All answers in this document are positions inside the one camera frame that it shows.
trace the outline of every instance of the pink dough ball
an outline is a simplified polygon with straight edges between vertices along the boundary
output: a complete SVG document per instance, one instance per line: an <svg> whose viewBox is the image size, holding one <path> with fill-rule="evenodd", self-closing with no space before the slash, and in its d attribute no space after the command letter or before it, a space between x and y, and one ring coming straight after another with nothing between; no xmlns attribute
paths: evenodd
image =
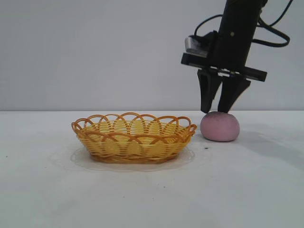
<svg viewBox="0 0 304 228"><path fill-rule="evenodd" d="M201 134L212 141L233 141L238 137L239 131L238 120L228 113L210 112L200 122Z"/></svg>

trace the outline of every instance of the white background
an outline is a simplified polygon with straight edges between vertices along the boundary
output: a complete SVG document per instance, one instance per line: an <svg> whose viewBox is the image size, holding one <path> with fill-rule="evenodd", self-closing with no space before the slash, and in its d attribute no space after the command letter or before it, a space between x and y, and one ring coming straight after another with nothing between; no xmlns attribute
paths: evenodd
<svg viewBox="0 0 304 228"><path fill-rule="evenodd" d="M0 110L199 110L197 70L180 64L184 39L225 2L1 0ZM276 20L287 2L269 0L263 19ZM288 47L253 44L247 66L268 78L234 110L304 109L303 8L294 1L277 26ZM256 38L281 41L262 29Z"/></svg>

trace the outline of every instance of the white table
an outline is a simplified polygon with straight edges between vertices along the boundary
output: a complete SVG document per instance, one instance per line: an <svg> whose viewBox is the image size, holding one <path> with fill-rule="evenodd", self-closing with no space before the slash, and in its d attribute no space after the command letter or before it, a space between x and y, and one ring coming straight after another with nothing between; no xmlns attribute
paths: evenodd
<svg viewBox="0 0 304 228"><path fill-rule="evenodd" d="M107 113L0 113L1 228L304 227L304 112L232 112L235 142L161 165L91 161L70 124Z"/></svg>

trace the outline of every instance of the woven basket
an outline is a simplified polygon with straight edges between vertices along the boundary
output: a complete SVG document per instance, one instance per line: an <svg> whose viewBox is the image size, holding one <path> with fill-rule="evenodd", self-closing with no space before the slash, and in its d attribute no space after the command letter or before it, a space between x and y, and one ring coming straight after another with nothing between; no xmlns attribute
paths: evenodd
<svg viewBox="0 0 304 228"><path fill-rule="evenodd" d="M184 116L157 118L124 113L78 119L72 128L93 160L148 164L175 158L190 142L197 127Z"/></svg>

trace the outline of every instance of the black cable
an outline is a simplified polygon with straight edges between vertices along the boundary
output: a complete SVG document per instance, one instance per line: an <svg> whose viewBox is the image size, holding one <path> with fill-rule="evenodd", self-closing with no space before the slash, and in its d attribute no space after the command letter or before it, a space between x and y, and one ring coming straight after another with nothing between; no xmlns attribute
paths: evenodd
<svg viewBox="0 0 304 228"><path fill-rule="evenodd" d="M222 16L223 16L223 14L218 14L218 15L214 15L213 17L204 20L202 23L200 23L200 24L196 27L196 29L195 29L195 31L194 31L194 35L195 35L195 36L197 35L197 32L198 32L199 28L200 28L203 24L205 24L206 22L208 22L208 21L210 21L210 20L212 20L212 19L214 19L214 18L219 18L219 17L222 17Z"/></svg>
<svg viewBox="0 0 304 228"><path fill-rule="evenodd" d="M291 3L293 3L293 1L294 1L294 0L290 0L290 1L288 2L287 6L285 7L285 9L284 9L283 13L280 15L280 17L279 17L275 22L271 23L269 26L274 26L274 25L276 25L276 24L284 17L284 15L285 15L286 12L288 11L288 9L289 9Z"/></svg>
<svg viewBox="0 0 304 228"><path fill-rule="evenodd" d="M252 43L257 43L257 44L261 44L261 45L265 45L265 46L269 46L269 47L274 47L274 48L282 48L285 47L289 44L290 42L290 37L287 36L285 33L271 27L270 25L266 24L261 18L259 18L258 20L259 24L267 29L268 31L276 34L277 36L283 38L284 40L286 40L285 43L272 43L272 42L268 42L268 41L264 41L264 40L260 40L260 39L253 39Z"/></svg>

